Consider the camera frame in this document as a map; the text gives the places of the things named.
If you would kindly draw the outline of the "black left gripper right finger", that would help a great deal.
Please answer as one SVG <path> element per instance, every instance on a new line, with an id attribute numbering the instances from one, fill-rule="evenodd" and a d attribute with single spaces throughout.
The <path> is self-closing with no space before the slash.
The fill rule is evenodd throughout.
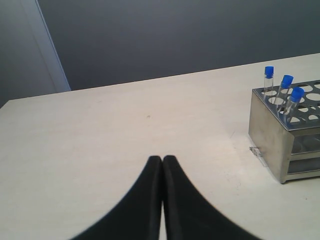
<path id="1" fill-rule="evenodd" d="M 189 180 L 177 158 L 163 162 L 164 218 L 168 240 L 257 240 L 212 206 Z"/>

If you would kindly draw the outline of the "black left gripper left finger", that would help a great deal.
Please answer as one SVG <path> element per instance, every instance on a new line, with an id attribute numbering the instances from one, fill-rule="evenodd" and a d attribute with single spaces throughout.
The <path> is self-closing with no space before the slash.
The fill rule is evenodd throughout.
<path id="1" fill-rule="evenodd" d="M 150 156 L 118 204 L 75 240 L 158 240 L 163 199 L 163 162 Z"/>

